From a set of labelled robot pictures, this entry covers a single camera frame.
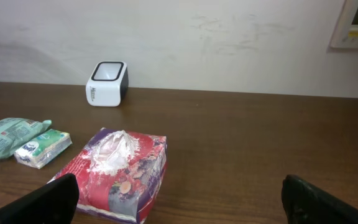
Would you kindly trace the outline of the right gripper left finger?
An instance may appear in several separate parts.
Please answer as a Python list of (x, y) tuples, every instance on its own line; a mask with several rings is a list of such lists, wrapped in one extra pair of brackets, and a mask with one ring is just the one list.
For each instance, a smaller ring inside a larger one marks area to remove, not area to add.
[(74, 174), (65, 174), (0, 208), (0, 224), (70, 224), (79, 199)]

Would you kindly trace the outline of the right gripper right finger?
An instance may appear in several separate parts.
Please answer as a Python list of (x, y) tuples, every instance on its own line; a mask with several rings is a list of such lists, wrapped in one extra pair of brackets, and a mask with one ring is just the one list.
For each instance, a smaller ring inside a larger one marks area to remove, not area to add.
[(358, 224), (358, 209), (297, 175), (285, 177), (281, 199), (289, 224)]

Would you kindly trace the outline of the green white tissue pocket pack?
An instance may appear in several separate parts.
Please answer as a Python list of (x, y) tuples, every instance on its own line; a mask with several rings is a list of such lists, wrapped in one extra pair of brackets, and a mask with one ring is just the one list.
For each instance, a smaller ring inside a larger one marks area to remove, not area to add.
[(41, 169), (72, 144), (69, 133), (49, 129), (14, 152), (18, 163)]

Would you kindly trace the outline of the red floral tissue pack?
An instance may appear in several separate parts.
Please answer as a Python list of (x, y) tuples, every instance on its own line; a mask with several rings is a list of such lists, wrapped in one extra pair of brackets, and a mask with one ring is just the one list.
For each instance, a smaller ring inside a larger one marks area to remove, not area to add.
[(167, 168), (165, 136), (101, 128), (54, 179), (74, 174), (77, 209), (119, 223), (144, 223)]

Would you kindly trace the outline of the mint green wipes packet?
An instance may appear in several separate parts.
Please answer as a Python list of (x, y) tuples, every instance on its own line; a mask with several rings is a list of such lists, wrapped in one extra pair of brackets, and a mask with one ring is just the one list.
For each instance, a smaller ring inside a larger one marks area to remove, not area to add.
[(44, 133), (51, 125), (51, 120), (42, 122), (25, 118), (0, 120), (0, 159), (11, 157), (14, 151)]

